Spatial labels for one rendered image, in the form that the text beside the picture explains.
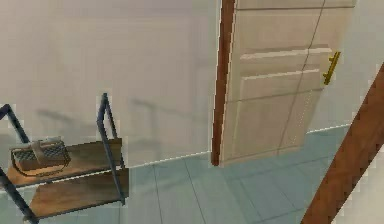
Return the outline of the cream panelled room door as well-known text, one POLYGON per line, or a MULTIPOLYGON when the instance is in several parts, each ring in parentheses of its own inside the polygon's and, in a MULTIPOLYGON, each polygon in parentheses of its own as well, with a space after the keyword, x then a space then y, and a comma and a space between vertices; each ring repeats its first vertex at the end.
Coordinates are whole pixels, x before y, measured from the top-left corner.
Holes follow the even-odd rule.
POLYGON ((358 0, 233 0, 220 165, 296 151, 358 0))

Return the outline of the grey woven basket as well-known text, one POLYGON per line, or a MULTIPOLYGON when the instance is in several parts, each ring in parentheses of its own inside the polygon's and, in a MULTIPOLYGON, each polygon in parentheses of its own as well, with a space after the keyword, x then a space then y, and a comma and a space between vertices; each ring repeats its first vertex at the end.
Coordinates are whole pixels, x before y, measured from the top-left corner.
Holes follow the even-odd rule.
POLYGON ((70 163, 71 157, 60 136, 22 143, 9 149, 13 168, 25 177, 44 177, 62 172, 70 163), (61 168, 29 174, 44 168, 61 166, 61 168))

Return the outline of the wooden shelf with dark frame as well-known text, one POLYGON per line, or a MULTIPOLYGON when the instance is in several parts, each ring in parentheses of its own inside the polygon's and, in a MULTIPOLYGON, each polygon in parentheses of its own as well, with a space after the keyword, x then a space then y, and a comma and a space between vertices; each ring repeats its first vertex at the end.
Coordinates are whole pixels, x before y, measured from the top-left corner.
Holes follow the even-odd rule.
MULTIPOLYGON (((32 142, 26 135, 12 107, 0 107, 0 120, 7 117, 21 144, 32 142)), ((101 96, 97 128, 99 141, 67 146, 69 165, 60 173, 44 177, 25 177, 11 165, 0 167, 0 189, 7 192, 29 224, 107 203, 123 203, 129 196, 129 170, 122 155, 122 139, 118 137, 107 94, 101 96)), ((54 171, 50 168, 29 174, 54 171)))

